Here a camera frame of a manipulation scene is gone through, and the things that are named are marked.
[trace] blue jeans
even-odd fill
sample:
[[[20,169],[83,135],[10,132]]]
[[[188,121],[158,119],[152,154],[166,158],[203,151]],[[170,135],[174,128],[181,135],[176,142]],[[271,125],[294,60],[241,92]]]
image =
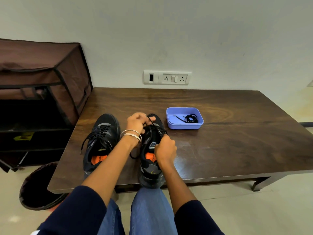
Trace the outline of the blue jeans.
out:
[[[111,199],[98,235],[125,234],[121,213]],[[131,235],[177,234],[174,213],[161,189],[141,188],[131,204]]]

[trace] plastic container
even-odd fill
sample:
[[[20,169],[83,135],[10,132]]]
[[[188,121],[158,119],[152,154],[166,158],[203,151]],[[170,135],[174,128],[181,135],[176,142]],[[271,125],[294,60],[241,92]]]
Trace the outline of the plastic container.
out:
[[[51,162],[39,167],[26,177],[19,199],[26,209],[31,210],[54,210],[68,195],[54,194],[47,190],[51,177],[58,162]]]
[[[195,114],[198,122],[195,124],[186,123],[179,120],[176,116],[185,119],[186,115]],[[166,109],[167,124],[170,129],[199,129],[203,125],[203,118],[197,108],[192,107],[170,107]]]

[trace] hand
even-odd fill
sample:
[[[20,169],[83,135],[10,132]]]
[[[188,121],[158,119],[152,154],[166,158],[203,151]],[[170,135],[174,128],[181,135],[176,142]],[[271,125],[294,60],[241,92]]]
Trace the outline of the hand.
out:
[[[176,150],[177,147],[175,146],[175,141],[171,140],[167,134],[164,134],[160,144],[157,144],[154,148],[154,153],[157,158],[156,160],[158,161],[161,170],[168,166],[174,166]]]
[[[150,119],[152,121],[155,121],[156,118],[150,117]],[[144,134],[145,130],[143,129],[143,125],[151,125],[151,121],[149,120],[149,118],[146,116],[145,113],[141,113],[141,112],[137,112],[135,114],[133,114],[132,116],[129,116],[127,118],[127,125],[126,125],[126,129],[132,129],[132,130],[136,130],[138,133],[140,134]],[[127,133],[132,133],[135,134],[137,136],[139,136],[135,131],[126,131]],[[131,135],[125,135],[124,137],[129,136],[132,139],[135,139],[135,146],[138,144],[138,139],[136,139],[135,137],[131,136]]]

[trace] bangle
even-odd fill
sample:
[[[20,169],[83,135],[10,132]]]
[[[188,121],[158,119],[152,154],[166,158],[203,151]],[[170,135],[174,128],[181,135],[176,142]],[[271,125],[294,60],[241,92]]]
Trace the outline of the bangle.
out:
[[[134,131],[134,132],[136,132],[136,133],[139,135],[139,137],[136,136],[135,134],[131,134],[131,135],[136,136],[136,138],[138,138],[138,140],[139,140],[140,142],[142,141],[142,137],[141,137],[140,133],[138,133],[136,130],[133,130],[133,129],[124,130],[124,131],[120,134],[119,138],[123,137],[123,136],[125,135],[125,134],[123,134],[123,133],[125,133],[126,131]]]
[[[122,137],[123,137],[124,135],[131,135],[131,136],[134,136],[135,138],[137,138],[137,139],[139,140],[139,142],[141,142],[141,139],[140,139],[137,135],[135,135],[135,134],[132,134],[132,133],[125,133],[125,134],[122,135]]]

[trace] leg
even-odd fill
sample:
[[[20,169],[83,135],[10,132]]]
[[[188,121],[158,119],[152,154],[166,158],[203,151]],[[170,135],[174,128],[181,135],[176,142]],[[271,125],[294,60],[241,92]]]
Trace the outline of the leg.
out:
[[[106,214],[103,218],[102,224],[98,231],[98,235],[109,235],[109,234],[125,235],[120,210],[117,204],[112,199],[110,199],[108,207],[106,208]]]
[[[254,182],[253,186],[252,186],[252,190],[253,191],[260,191],[260,189],[263,189],[264,187],[272,184],[275,181],[278,181],[279,179],[285,177],[285,175],[282,174],[278,174],[278,175],[274,175],[271,177],[267,177],[267,178],[262,178],[260,180],[257,180],[256,182]]]
[[[130,234],[177,234],[173,210],[161,189],[138,191],[131,205]]]

